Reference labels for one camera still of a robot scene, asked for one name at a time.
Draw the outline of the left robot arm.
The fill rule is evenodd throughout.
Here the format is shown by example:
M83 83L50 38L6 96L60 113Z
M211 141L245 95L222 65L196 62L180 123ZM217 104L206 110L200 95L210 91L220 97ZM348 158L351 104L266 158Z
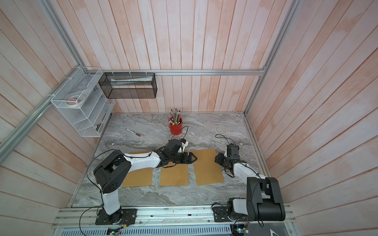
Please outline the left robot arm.
M96 225L125 225L135 223L137 210L123 210L119 201L119 189L123 186L126 176L134 171L149 168L169 168L178 164L193 164L197 157L185 151L188 141L171 139L166 145L147 153L123 153L119 149L111 149L111 153L93 170L95 182L90 181L99 189L102 204L97 207Z

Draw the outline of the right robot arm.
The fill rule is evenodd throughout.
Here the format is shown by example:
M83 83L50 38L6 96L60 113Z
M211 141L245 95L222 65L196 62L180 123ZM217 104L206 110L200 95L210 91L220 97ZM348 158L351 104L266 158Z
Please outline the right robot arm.
M249 221L284 221L284 202L276 178L266 177L246 161L240 159L239 147L235 144L226 146L225 153L218 153L215 162L230 177L238 177L246 184L245 198L230 198L227 202L227 217L231 220L248 219Z

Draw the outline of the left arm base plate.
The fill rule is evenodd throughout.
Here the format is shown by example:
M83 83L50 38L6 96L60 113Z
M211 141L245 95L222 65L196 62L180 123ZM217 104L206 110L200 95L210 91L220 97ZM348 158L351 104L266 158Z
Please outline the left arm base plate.
M97 214L95 225L132 225L135 223L137 214L136 208L119 209L115 213L108 215L104 209L100 209Z

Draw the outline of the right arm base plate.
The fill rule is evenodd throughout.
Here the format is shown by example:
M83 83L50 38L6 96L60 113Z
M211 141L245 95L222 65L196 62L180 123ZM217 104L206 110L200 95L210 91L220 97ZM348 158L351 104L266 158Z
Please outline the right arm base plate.
M229 212L227 207L223 207L221 205L214 205L211 207L211 209L213 211L214 221L217 223L231 221L249 221L247 215Z

